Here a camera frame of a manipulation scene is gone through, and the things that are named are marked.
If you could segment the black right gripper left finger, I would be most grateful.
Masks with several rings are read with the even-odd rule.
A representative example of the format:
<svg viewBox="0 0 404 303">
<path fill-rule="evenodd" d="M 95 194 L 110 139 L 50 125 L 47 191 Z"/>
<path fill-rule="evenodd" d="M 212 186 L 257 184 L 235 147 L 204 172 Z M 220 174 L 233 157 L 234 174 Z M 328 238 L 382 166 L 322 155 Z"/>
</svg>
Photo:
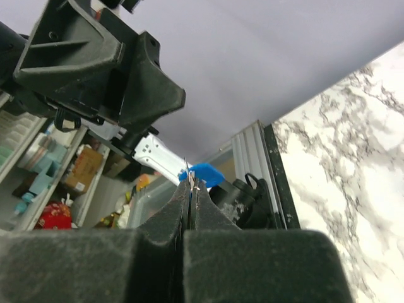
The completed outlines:
<svg viewBox="0 0 404 303">
<path fill-rule="evenodd" d="M 136 229 L 36 230 L 1 237 L 2 302 L 182 302 L 189 184 Z"/>
</svg>

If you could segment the blue plastic key tag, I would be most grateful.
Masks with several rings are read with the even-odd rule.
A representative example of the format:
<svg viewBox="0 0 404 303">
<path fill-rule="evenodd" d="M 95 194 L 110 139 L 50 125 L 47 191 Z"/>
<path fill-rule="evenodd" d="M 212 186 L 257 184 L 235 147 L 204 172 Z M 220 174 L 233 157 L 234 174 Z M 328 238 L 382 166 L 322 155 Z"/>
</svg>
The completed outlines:
<svg viewBox="0 0 404 303">
<path fill-rule="evenodd" d="M 209 163 L 199 163 L 189 169 L 197 179 L 205 182 L 207 188 L 215 187 L 225 180 L 224 175 Z"/>
</svg>

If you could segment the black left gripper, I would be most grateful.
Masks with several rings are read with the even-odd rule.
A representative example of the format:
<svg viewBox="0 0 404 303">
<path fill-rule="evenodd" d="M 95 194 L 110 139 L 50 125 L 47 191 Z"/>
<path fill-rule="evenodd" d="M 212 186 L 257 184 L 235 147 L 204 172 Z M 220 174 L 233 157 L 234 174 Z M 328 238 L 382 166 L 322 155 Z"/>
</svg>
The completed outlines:
<svg viewBox="0 0 404 303">
<path fill-rule="evenodd" d="M 1 90 L 39 117 L 147 129 L 182 109 L 186 92 L 160 69 L 160 44 L 138 35 L 126 87 L 125 1 L 48 1 L 28 35 L 1 25 Z"/>
</svg>

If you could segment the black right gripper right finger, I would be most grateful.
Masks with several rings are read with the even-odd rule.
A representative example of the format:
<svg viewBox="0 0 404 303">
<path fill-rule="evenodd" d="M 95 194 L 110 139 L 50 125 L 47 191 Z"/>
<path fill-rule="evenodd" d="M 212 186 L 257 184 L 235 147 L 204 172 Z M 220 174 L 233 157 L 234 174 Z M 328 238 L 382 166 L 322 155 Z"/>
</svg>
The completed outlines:
<svg viewBox="0 0 404 303">
<path fill-rule="evenodd" d="M 241 230 L 193 188 L 184 233 L 186 302 L 351 302 L 335 245 L 313 230 Z"/>
</svg>

